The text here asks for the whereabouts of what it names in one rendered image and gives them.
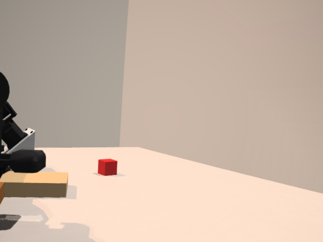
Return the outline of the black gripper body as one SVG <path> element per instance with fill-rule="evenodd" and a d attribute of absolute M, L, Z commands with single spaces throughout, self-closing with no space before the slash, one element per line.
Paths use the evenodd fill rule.
<path fill-rule="evenodd" d="M 46 167 L 46 155 L 43 150 L 21 149 L 11 154 L 4 152 L 2 145 L 2 126 L 5 126 L 6 120 L 0 113 L 0 172 L 10 168 L 13 172 L 19 173 L 37 173 Z M 10 167 L 9 167 L 10 166 Z"/>

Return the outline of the red cube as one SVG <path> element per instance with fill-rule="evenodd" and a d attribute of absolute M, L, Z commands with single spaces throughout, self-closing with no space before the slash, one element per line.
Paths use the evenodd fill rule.
<path fill-rule="evenodd" d="M 118 161 L 113 159 L 98 159 L 98 173 L 103 176 L 117 175 Z"/>

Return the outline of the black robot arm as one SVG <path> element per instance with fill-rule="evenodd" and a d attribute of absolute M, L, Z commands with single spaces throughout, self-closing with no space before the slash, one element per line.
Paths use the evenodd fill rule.
<path fill-rule="evenodd" d="M 13 117 L 17 113 L 7 102 L 9 97 L 10 87 L 6 77 L 0 72 L 0 113 L 3 114 L 3 119 L 6 118 L 5 126 L 2 126 L 2 140 L 7 144 L 8 149 L 12 149 L 18 142 L 22 141 L 28 134 L 23 132 L 13 121 Z"/>

